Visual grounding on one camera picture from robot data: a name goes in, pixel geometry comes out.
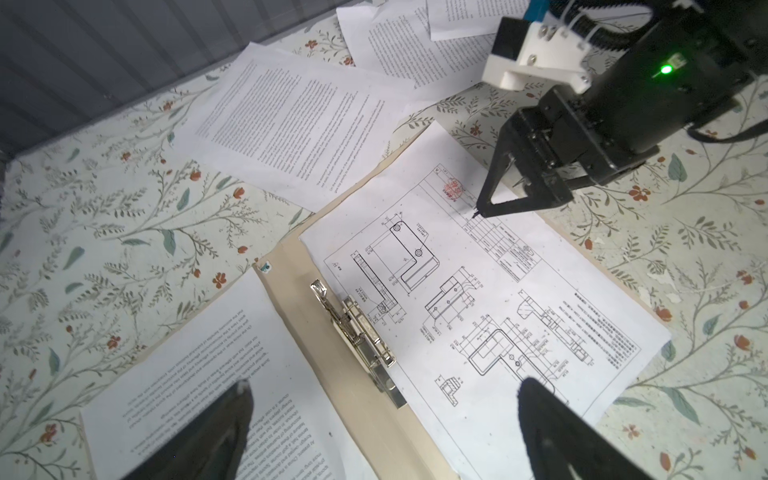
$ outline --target tablecloth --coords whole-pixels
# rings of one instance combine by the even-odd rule
[[[335,18],[275,47],[355,66]],[[616,57],[594,51],[588,67]],[[4,478],[86,476],[79,407],[310,215],[174,154],[174,129],[226,70],[11,164],[0,210]],[[469,88],[403,119],[382,155],[437,121],[487,165],[505,120],[550,87]],[[768,81],[738,100],[710,134],[765,118]],[[672,332],[597,427],[654,478],[768,479],[766,144],[679,132],[633,174],[543,213]]]

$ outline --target metal clip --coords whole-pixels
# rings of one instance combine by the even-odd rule
[[[368,371],[369,376],[379,388],[395,403],[397,408],[406,404],[406,399],[389,377],[386,367],[395,364],[395,356],[389,351],[376,329],[352,297],[343,301],[344,310],[339,314],[328,301],[328,289],[320,280],[310,285],[315,297],[331,315],[331,319],[344,340],[353,348],[353,353]]]

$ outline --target clipboard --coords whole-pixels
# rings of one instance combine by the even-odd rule
[[[269,263],[270,268],[264,268],[268,273],[259,268],[257,272],[273,305],[312,366],[344,426],[382,480],[443,480],[458,479],[459,476],[410,407],[398,408],[391,392],[382,393],[371,381],[369,370],[361,368],[364,361],[355,353],[354,346],[345,339],[330,311],[311,288],[316,280],[323,285],[327,283],[299,240],[299,235],[388,167],[417,137],[402,145],[354,187],[288,233],[257,262],[257,266]],[[339,316],[349,312],[330,290],[326,291],[326,301]]]

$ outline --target paper sheet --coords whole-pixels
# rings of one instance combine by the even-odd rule
[[[317,212],[376,167],[412,89],[250,44],[173,146]]]
[[[594,424],[670,334],[537,214],[472,218],[486,174],[433,122],[301,240],[462,479],[529,478],[521,379]]]
[[[355,65],[416,82],[412,109],[434,104],[482,80],[494,35],[433,42],[425,2],[336,9]]]
[[[529,0],[426,0],[433,41],[495,34],[502,17],[523,18]]]
[[[239,480],[376,478],[248,270],[82,409],[98,480],[125,476],[242,378],[254,407]]]

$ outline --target table surface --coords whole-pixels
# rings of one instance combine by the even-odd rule
[[[276,48],[354,67],[335,18]],[[617,54],[593,52],[603,71]],[[174,154],[217,68],[10,166],[0,226],[0,471],[88,474],[79,407],[268,253],[310,212]],[[522,92],[480,84],[403,119],[386,156],[432,121],[483,164]],[[768,116],[768,80],[708,126]],[[768,479],[768,138],[683,133],[632,175],[543,215],[672,332],[598,431],[655,478]]]

